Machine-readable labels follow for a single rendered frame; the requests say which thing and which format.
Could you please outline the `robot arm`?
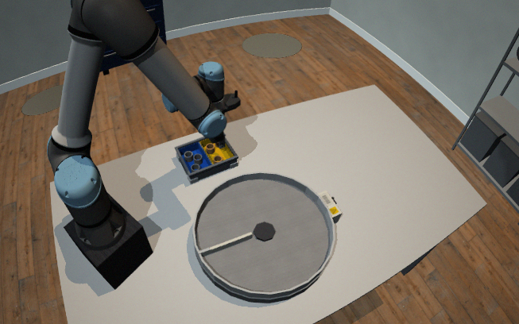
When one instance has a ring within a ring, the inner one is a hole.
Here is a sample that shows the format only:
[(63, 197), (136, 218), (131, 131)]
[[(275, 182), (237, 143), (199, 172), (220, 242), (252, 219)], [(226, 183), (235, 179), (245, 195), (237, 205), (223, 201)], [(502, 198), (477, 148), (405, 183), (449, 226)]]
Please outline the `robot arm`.
[(213, 104), (224, 97), (225, 77), (217, 62), (202, 64), (191, 77), (159, 37), (140, 0), (71, 0), (71, 7), (72, 42), (59, 121), (48, 139), (47, 154), (57, 194), (75, 220), (79, 239), (89, 249), (104, 250), (116, 245), (126, 229), (90, 155), (88, 126), (106, 47), (131, 60), (162, 93), (167, 111), (179, 110), (208, 139), (227, 126), (227, 118)]

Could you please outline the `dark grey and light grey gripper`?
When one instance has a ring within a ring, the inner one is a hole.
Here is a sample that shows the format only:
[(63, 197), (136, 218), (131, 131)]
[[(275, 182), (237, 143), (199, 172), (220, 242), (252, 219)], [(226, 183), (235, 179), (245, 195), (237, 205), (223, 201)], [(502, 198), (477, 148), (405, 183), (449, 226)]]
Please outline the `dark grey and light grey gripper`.
[[(221, 110), (222, 113), (226, 113), (230, 110), (234, 110), (241, 105), (241, 99), (238, 97), (238, 91), (234, 91), (234, 94), (225, 94), (224, 98), (219, 101), (213, 103), (218, 110)], [(224, 114), (225, 115), (225, 114)], [(211, 143), (219, 143), (219, 149), (225, 147), (225, 136), (226, 134), (222, 132), (215, 138), (209, 139)]]

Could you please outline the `grey round turntable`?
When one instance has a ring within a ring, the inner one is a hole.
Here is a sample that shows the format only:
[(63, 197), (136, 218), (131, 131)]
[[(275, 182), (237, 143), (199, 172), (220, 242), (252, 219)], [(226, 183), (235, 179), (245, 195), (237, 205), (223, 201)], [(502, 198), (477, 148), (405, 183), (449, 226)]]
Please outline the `grey round turntable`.
[(194, 218), (203, 272), (228, 295), (251, 303), (305, 292), (331, 257), (342, 214), (333, 200), (276, 172), (226, 179), (203, 198)]

